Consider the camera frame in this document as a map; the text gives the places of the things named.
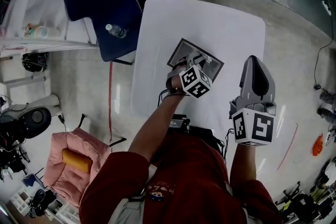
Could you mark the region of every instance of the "logo on shirt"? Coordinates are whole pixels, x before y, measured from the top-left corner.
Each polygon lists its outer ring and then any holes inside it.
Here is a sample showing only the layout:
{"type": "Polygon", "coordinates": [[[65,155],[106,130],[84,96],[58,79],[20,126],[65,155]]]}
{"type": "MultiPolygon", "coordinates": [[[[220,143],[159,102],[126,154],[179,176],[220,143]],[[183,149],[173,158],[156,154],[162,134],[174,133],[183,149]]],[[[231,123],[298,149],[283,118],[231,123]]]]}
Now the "logo on shirt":
{"type": "Polygon", "coordinates": [[[158,181],[150,183],[147,186],[149,191],[149,198],[153,201],[163,201],[167,195],[173,195],[175,191],[175,185],[172,187],[166,182],[158,181]]]}

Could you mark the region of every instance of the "sleeve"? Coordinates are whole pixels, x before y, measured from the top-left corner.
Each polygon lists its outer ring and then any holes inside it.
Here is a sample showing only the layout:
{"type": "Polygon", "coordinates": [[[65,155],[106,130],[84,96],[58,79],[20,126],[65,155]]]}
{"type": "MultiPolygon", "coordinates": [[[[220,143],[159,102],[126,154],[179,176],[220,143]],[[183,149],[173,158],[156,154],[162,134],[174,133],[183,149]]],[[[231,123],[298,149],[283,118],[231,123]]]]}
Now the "sleeve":
{"type": "Polygon", "coordinates": [[[79,207],[80,222],[108,223],[121,199],[142,191],[148,166],[148,161],[137,153],[111,153],[84,192],[79,207]]]}
{"type": "Polygon", "coordinates": [[[241,202],[249,216],[260,219],[263,224],[282,223],[279,210],[260,181],[245,182],[234,192],[234,196],[241,202]]]}

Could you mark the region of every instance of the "orange object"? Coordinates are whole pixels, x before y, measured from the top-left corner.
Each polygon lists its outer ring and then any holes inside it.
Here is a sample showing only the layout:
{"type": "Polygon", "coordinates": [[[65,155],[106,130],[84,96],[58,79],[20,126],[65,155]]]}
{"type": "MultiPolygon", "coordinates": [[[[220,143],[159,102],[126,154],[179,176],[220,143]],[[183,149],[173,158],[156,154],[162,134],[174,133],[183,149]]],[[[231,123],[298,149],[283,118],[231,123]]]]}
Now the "orange object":
{"type": "Polygon", "coordinates": [[[65,148],[62,151],[62,159],[65,164],[70,165],[84,173],[89,174],[91,172],[93,161],[87,156],[78,154],[69,150],[68,148],[65,148]]]}
{"type": "Polygon", "coordinates": [[[323,149],[323,134],[321,134],[317,138],[313,146],[313,156],[318,156],[321,153],[322,149],[323,149]]]}

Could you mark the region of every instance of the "black picture frame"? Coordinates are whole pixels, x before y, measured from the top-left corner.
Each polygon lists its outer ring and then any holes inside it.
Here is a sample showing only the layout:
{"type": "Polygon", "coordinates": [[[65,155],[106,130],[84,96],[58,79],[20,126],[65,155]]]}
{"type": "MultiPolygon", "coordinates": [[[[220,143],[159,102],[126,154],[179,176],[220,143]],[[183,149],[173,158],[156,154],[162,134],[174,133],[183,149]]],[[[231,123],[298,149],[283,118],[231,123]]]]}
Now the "black picture frame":
{"type": "Polygon", "coordinates": [[[224,62],[220,61],[218,58],[216,58],[215,56],[213,56],[213,55],[210,54],[209,52],[205,51],[204,49],[200,48],[199,46],[193,44],[192,42],[190,42],[190,41],[188,41],[188,40],[186,40],[186,39],[184,39],[184,38],[181,38],[179,44],[178,44],[177,47],[175,48],[175,50],[174,50],[174,52],[172,53],[171,57],[169,58],[169,61],[168,61],[167,65],[170,66],[170,67],[172,67],[172,68],[174,67],[174,65],[173,65],[171,62],[172,62],[173,58],[175,57],[176,52],[179,50],[179,48],[181,47],[181,45],[182,45],[183,43],[187,43],[189,46],[194,47],[194,48],[196,48],[197,50],[199,50],[199,51],[201,51],[201,52],[203,52],[203,53],[209,55],[211,58],[213,58],[214,60],[216,60],[217,62],[220,63],[220,67],[219,67],[219,69],[216,71],[214,77],[212,78],[212,82],[214,82],[215,79],[217,78],[219,72],[220,72],[221,69],[223,68],[223,66],[224,66],[224,62]]]}

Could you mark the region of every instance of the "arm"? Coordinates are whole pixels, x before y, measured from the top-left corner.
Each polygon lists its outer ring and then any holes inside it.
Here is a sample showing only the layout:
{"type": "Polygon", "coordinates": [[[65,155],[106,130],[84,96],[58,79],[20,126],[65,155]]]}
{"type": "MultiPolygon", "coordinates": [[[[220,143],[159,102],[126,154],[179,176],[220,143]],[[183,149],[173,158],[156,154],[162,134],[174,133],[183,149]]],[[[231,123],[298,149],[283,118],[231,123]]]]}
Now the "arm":
{"type": "Polygon", "coordinates": [[[175,110],[182,99],[183,96],[179,95],[166,97],[138,131],[128,151],[138,153],[150,162],[161,145],[175,110]]]}
{"type": "Polygon", "coordinates": [[[244,182],[256,178],[256,148],[238,144],[230,174],[232,189],[235,190],[244,182]]]}
{"type": "Polygon", "coordinates": [[[238,144],[233,159],[230,185],[249,216],[264,224],[282,223],[281,215],[263,184],[256,180],[256,148],[238,144]]]}

